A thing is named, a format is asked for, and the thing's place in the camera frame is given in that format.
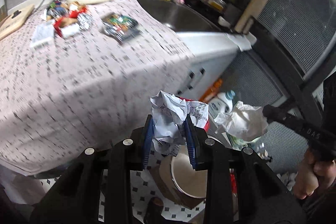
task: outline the metal screw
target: metal screw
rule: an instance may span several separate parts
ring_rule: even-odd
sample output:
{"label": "metal screw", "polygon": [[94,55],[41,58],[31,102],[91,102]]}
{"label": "metal screw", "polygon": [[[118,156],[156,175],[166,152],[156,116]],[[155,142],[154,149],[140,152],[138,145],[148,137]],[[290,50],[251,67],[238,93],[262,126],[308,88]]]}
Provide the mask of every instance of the metal screw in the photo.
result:
{"label": "metal screw", "polygon": [[94,152],[95,150],[92,147],[85,149],[86,155],[92,155]]}
{"label": "metal screw", "polygon": [[123,141],[124,145],[131,145],[132,143],[133,143],[132,139],[126,139],[126,140]]}
{"label": "metal screw", "polygon": [[251,147],[244,147],[243,149],[245,154],[251,155],[253,153],[253,149]]}
{"label": "metal screw", "polygon": [[205,144],[207,144],[207,145],[214,145],[215,144],[215,140],[214,139],[206,139],[205,140]]}

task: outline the hand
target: hand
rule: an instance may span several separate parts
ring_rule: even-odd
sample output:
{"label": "hand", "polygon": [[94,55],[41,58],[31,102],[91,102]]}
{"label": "hand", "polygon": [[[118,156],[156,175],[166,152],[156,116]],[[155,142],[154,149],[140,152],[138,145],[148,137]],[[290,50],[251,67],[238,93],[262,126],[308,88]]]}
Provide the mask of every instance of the hand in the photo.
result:
{"label": "hand", "polygon": [[335,177],[335,161],[316,161],[314,154],[308,148],[299,165],[293,193],[299,199],[304,199],[314,192],[322,194],[332,185]]}

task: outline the white bottle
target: white bottle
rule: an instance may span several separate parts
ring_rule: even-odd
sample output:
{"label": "white bottle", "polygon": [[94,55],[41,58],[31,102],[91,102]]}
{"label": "white bottle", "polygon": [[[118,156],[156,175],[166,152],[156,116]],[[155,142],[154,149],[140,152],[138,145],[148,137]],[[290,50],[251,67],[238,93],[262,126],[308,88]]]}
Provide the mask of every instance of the white bottle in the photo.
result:
{"label": "white bottle", "polygon": [[216,118],[218,113],[228,113],[232,111],[232,100],[235,92],[230,90],[228,92],[220,92],[215,98],[209,102],[209,113],[213,118]]}

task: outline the candy wrapper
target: candy wrapper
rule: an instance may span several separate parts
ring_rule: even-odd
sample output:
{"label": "candy wrapper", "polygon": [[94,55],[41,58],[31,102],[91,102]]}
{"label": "candy wrapper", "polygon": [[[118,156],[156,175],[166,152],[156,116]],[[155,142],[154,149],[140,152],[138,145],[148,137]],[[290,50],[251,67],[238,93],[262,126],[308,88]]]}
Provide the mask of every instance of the candy wrapper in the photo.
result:
{"label": "candy wrapper", "polygon": [[59,18],[54,23],[54,28],[60,37],[67,38],[80,32],[78,20],[76,18]]}
{"label": "candy wrapper", "polygon": [[102,32],[115,38],[120,44],[140,34],[138,22],[128,16],[111,13],[102,18],[104,27]]}
{"label": "candy wrapper", "polygon": [[68,4],[65,0],[53,0],[41,16],[45,21],[67,17],[69,14]]}
{"label": "candy wrapper", "polygon": [[79,13],[77,16],[77,20],[78,20],[79,28],[81,30],[90,29],[93,23],[92,15],[87,14],[87,13]]}
{"label": "candy wrapper", "polygon": [[69,17],[77,18],[80,13],[88,11],[86,5],[81,5],[77,1],[71,2],[69,5]]}

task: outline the white plastic bag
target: white plastic bag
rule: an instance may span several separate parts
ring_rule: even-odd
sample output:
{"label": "white plastic bag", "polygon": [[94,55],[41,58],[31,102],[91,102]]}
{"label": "white plastic bag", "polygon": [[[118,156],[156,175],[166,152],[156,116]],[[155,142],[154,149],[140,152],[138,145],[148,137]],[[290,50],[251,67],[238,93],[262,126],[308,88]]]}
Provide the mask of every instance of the white plastic bag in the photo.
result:
{"label": "white plastic bag", "polygon": [[263,108],[246,105],[238,101],[230,113],[219,113],[215,123],[221,125],[219,133],[227,132],[246,142],[264,135],[267,132],[267,119]]}

